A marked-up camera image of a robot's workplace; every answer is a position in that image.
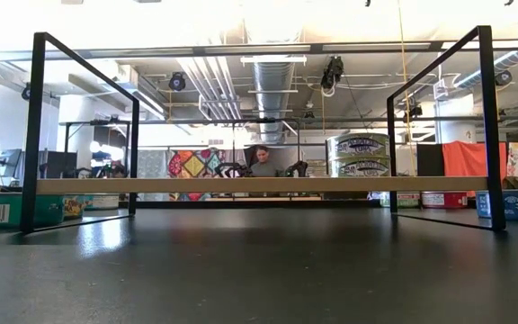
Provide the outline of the silver-lid white-green can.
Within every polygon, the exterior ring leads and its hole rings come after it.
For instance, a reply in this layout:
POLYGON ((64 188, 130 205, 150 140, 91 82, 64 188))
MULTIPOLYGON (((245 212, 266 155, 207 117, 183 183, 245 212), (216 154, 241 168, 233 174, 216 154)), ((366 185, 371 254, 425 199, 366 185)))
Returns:
MULTIPOLYGON (((420 207, 420 193, 397 193, 397 207, 398 208, 419 208, 420 207)), ((383 192, 380 194, 380 205, 382 207, 390 206, 390 192, 383 192)))

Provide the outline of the colourful patchwork quilt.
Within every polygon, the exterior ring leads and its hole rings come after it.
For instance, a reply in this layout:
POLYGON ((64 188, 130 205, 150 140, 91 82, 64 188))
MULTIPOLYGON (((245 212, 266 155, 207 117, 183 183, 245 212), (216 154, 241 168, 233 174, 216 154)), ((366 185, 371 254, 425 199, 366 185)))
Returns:
POLYGON ((170 178, 214 178, 215 167, 226 161, 225 151, 216 148, 203 150, 171 150, 167 159, 170 178))

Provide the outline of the silver-lid red can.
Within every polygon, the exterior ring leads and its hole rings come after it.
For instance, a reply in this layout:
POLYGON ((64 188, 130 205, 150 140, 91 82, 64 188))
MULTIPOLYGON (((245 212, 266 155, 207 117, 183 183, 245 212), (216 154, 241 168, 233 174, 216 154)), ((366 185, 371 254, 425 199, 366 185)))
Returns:
POLYGON ((422 192, 422 205, 431 209, 463 209, 468 206, 466 192, 422 192))

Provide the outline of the orange cloth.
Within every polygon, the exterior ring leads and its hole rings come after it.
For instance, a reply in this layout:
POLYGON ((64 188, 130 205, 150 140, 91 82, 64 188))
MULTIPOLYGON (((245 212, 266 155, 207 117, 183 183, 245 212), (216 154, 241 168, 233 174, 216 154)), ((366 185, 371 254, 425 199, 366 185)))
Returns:
POLYGON ((453 141, 442 145, 446 176, 485 176, 487 155, 484 143, 453 141))

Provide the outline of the silver-lid yellow-teal can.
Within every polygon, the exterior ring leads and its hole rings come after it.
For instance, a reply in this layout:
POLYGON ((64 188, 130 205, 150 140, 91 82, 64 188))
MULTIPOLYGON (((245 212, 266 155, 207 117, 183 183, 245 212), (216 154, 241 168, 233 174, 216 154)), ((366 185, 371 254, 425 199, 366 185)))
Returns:
POLYGON ((83 217, 85 211, 85 198, 80 195, 65 195, 63 197, 63 217, 65 220, 73 220, 83 217))

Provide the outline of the black panel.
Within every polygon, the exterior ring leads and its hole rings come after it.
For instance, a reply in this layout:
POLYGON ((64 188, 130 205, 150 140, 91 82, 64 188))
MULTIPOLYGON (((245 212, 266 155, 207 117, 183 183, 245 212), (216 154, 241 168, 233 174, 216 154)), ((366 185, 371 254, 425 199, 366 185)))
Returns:
POLYGON ((442 144, 418 144, 416 149, 419 176, 444 176, 442 144))

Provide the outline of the silver-lid green tuna can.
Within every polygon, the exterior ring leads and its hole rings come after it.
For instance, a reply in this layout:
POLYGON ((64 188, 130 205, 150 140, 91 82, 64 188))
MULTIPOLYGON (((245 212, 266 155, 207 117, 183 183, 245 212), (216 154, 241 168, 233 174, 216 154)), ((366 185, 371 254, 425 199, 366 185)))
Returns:
POLYGON ((381 133, 348 133, 326 141, 329 158, 389 157, 389 136, 381 133))

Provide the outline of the person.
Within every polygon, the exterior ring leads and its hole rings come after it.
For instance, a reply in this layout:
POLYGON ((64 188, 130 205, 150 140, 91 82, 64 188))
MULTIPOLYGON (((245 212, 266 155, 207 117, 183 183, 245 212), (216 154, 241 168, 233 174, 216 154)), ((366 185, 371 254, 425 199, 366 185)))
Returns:
POLYGON ((278 177, 282 170, 270 160, 270 151, 266 146, 255 148, 257 161, 251 165, 251 172, 254 177, 278 177))

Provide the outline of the gold-lid green tuna can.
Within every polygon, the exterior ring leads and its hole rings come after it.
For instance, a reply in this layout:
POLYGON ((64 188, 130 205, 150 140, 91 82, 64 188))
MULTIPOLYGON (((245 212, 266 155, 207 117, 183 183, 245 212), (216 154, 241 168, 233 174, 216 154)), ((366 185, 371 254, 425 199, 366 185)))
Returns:
POLYGON ((390 159, 385 157, 342 157, 329 161, 332 177, 390 176, 390 159))

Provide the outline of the silver ventilation duct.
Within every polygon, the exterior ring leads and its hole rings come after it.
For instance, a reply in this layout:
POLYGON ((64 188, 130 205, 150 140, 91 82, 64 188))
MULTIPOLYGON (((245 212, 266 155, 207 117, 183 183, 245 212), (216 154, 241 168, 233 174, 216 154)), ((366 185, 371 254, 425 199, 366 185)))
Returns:
POLYGON ((260 119, 285 117, 294 68, 294 64, 290 62, 253 64, 255 101, 260 119))

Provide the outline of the black hanging ceiling device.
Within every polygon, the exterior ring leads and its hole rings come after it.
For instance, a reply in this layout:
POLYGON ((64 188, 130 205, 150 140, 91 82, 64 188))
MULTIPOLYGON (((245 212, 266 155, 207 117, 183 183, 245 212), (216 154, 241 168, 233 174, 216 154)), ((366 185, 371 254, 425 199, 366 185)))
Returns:
POLYGON ((331 90, 341 80, 344 73, 344 63, 339 56, 330 58, 324 70, 320 85, 325 90, 331 90))

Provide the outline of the wooden shelf with black frame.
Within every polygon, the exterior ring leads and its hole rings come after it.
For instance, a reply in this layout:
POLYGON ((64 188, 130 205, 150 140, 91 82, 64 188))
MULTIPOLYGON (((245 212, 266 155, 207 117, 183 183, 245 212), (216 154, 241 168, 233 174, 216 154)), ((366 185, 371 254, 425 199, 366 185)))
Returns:
POLYGON ((489 229, 500 232, 506 228, 505 207, 500 172, 500 140, 498 134, 498 111, 496 100, 494 45, 492 28, 478 25, 459 39, 443 54, 432 61, 411 80, 405 82, 387 99, 388 137, 395 138, 394 100, 417 83, 428 72, 461 50, 468 42, 478 42, 478 57, 481 73, 483 121, 487 155, 487 174, 471 177, 407 176, 392 174, 389 177, 343 177, 343 178, 283 178, 283 177, 243 177, 235 179, 140 179, 137 176, 138 162, 138 98, 133 97, 130 135, 131 160, 130 175, 119 179, 56 179, 40 180, 37 176, 39 156, 40 122, 42 115, 43 78, 46 62, 46 46, 56 47, 80 66, 99 78, 105 75, 89 64, 84 58, 56 39, 48 32, 37 32, 33 36, 31 50, 31 94, 28 108, 26 131, 24 182, 22 189, 22 215, 20 231, 33 233, 35 201, 40 194, 127 194, 129 197, 128 216, 136 213, 139 193, 182 193, 182 192, 346 192, 346 191, 387 191, 395 199, 399 191, 459 191, 485 190, 489 194, 491 223, 489 229))

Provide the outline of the dark computer monitor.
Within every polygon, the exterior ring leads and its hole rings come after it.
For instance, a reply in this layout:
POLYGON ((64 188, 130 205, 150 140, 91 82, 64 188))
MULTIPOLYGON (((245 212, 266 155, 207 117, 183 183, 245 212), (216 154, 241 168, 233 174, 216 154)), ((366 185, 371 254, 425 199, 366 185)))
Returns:
POLYGON ((73 177, 77 154, 74 152, 43 150, 39 152, 39 178, 73 177))

